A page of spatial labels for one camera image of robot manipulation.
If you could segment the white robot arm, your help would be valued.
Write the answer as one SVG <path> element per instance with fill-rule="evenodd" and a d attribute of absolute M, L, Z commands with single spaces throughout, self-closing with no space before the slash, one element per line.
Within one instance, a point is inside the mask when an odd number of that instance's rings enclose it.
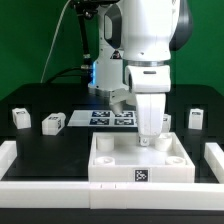
<path fill-rule="evenodd" d="M 171 53 L 192 34 L 187 0 L 92 0 L 99 21 L 99 56 L 89 91 L 110 99 L 120 114 L 136 106 L 139 141 L 148 146 L 162 131 L 170 91 Z"/>

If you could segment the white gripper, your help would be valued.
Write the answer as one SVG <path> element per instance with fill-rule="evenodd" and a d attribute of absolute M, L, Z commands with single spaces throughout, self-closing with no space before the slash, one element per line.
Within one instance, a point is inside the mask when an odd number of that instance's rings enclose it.
<path fill-rule="evenodd" d="M 170 91 L 170 67 L 128 65 L 125 81 L 136 100 L 139 144 L 150 145 L 148 137 L 159 136 L 162 130 L 166 92 Z"/>

